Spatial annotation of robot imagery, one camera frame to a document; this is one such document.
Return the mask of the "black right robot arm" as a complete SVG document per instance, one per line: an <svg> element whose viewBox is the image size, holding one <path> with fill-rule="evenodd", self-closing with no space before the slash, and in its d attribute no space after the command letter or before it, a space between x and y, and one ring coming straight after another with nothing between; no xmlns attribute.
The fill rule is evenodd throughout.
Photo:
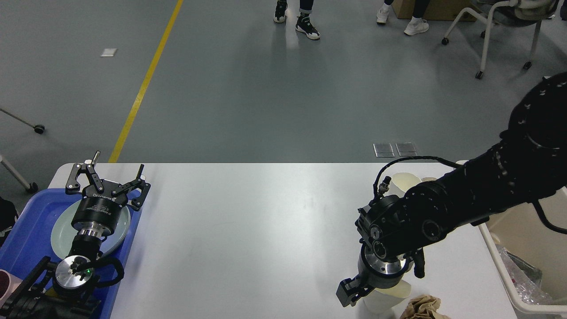
<svg viewBox="0 0 567 319"><path fill-rule="evenodd" d="M423 247L457 227L478 226L524 202L549 230L540 200L566 186L566 73L543 79L513 109L500 141L480 156L457 164L433 157L452 171L419 183L401 197L385 195L390 178L376 177L373 198L358 209L361 235L357 276L340 281L336 296L354 306L376 288L392 288L414 267L425 276Z"/></svg>

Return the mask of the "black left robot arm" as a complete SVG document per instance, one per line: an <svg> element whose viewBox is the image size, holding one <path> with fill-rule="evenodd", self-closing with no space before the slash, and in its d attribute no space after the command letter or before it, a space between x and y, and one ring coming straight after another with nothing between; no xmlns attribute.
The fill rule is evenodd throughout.
<svg viewBox="0 0 567 319"><path fill-rule="evenodd" d="M75 163L63 189L39 192L1 249L1 317L107 319L151 185L101 178L99 152Z"/></svg>

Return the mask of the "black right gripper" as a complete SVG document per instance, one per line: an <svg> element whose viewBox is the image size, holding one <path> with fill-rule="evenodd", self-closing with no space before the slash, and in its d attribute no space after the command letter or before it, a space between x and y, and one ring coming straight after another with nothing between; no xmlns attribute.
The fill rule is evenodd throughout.
<svg viewBox="0 0 567 319"><path fill-rule="evenodd" d="M336 296L343 307L355 306L359 299L376 288L393 288L412 266L411 258L382 261L366 244L362 244L357 261L358 274L340 281Z"/></svg>

